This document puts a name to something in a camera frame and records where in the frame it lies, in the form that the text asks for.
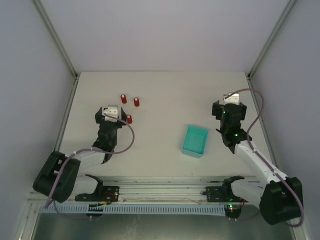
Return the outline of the red large spring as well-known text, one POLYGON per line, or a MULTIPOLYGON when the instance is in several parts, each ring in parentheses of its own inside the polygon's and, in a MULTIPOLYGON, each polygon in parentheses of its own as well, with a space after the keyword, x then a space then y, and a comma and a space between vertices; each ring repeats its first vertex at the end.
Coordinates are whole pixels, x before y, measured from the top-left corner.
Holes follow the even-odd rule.
POLYGON ((133 99, 133 102, 134 102, 134 106, 135 106, 135 107, 139 107, 139 106, 140 106, 140 100, 139 100, 138 97, 135 97, 135 98, 133 99))
POLYGON ((122 104, 126 104, 126 103, 127 103, 127 97, 126 97, 125 94, 122 94, 122 95, 120 96, 120 99, 121 99, 122 104))
POLYGON ((126 116, 126 122, 127 122, 128 124, 132 124, 132 123, 133 123, 133 119, 132 119, 132 116, 131 116, 130 114, 128 114, 128 115, 126 116))

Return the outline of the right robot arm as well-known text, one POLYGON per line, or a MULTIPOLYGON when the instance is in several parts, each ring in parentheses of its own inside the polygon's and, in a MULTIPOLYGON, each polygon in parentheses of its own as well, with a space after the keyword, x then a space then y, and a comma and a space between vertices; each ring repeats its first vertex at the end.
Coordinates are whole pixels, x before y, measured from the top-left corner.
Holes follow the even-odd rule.
POLYGON ((229 202, 241 198, 254 205, 270 225, 298 218, 299 222, 293 227, 299 227, 304 221, 302 183, 297 177, 288 177, 267 160, 242 129, 246 110, 241 102, 221 104, 216 101, 212 104, 212 115, 220 121, 217 132, 221 134, 223 144, 259 180, 259 184, 253 184, 240 175, 226 178, 222 183, 224 196, 229 202))

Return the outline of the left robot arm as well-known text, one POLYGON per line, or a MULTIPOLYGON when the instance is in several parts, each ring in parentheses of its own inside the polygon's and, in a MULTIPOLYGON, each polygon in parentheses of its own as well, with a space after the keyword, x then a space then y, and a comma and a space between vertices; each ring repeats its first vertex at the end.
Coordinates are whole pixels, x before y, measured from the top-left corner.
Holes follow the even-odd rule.
POLYGON ((87 170, 107 163, 118 143, 118 129, 126 124, 127 115, 122 107, 101 107, 94 116, 99 125, 97 139, 90 148, 68 157, 53 151, 33 182, 33 190, 59 203, 74 197, 78 202, 113 201, 104 189, 103 181, 87 170))

